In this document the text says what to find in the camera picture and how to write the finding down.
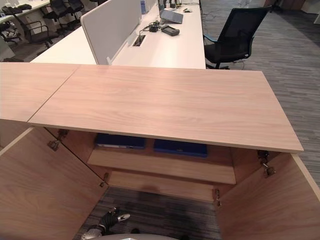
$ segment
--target blue folder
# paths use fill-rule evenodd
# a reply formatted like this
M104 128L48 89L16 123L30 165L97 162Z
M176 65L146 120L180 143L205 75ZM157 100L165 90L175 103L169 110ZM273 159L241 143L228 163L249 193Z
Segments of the blue folder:
M98 133L95 138L95 145L110 148L144 149L146 139L144 137L137 136Z
M202 158L206 158L208 156L206 144L184 141L156 139L154 141L154 151Z

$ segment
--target white desk divider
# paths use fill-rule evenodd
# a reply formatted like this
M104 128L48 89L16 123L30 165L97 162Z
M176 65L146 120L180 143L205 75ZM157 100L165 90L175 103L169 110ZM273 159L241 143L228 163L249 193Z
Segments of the white desk divider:
M109 0L80 18L98 65L111 65L122 47L133 43L141 16L140 0Z
M152 7L155 5L157 0L144 0L145 2L145 12L148 13Z

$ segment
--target chair armrest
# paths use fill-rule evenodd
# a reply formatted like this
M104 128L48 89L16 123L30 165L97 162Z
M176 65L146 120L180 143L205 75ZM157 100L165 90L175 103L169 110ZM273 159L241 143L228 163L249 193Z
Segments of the chair armrest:
M41 21L33 21L33 22L25 23L25 25L30 25L30 24L35 24L35 23L40 23L40 25L42 26Z
M46 34L47 34L47 36L49 37L49 28L48 28L48 26L47 26L47 25L41 25L41 26L37 26L37 27L33 27L33 28L30 28L30 29L29 29L29 32L30 32L30 40L31 40L31 41L32 41L31 30L41 28L41 32L43 32L43 31L42 31L42 28L43 28L43 27L46 28Z
M29 28L29 30L41 28L41 32L43 32L43 31L42 31L42 28L43 28L43 27L46 28L46 31L48 32L48 36L49 36L49 28L48 28L47 25L36 26L36 27L33 27L33 28Z
M208 39L209 41L214 42L214 43L218 42L216 39L212 38L208 34L203 34L203 39Z

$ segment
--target desk surface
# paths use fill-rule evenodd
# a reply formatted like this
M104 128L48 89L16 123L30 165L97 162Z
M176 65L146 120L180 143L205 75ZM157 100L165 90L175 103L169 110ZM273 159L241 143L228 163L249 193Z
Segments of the desk surface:
M180 29L178 36L171 37L161 31L144 32L147 35L141 47L125 45L114 59L115 66L137 66L158 68L205 69L205 52L202 37L202 24L199 5L186 5L193 12L184 13L182 24L170 24ZM158 6L142 17L136 33L150 22L159 20ZM93 64L95 59L82 27L56 43L35 58L33 63Z
M0 64L0 119L28 121L79 65Z
M44 7L45 5L50 4L50 1L49 0L20 0L19 5L22 5L22 4L29 4L32 8L30 10L24 10L24 11L22 11L22 13L16 14L18 17L25 15L25 14L28 14L28 13L30 13L34 10L37 10L41 7ZM0 24L4 23L6 21L10 21L12 19L14 19L13 15L7 15L5 17L0 17Z
M228 147L303 150L260 71L82 65L29 122Z

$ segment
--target blue binder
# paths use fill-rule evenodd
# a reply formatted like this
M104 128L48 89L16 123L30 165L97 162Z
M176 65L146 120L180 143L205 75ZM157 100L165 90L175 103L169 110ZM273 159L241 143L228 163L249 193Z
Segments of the blue binder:
M206 144L184 141L156 139L154 141L154 151L202 158L206 158L208 156Z

